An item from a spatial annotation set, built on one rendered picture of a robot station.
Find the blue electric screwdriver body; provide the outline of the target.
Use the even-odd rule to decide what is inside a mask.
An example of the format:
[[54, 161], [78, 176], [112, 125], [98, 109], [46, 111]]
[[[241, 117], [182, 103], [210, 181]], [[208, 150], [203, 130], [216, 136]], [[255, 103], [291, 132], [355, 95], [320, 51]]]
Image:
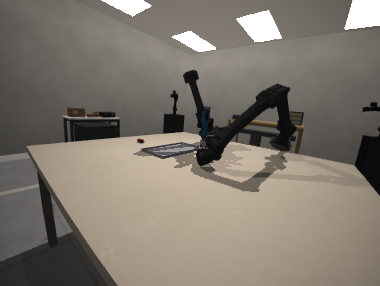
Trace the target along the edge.
[[201, 122], [201, 139], [204, 140], [207, 136], [207, 130], [208, 130], [208, 119], [209, 119], [209, 110], [203, 109], [202, 111], [202, 122]]

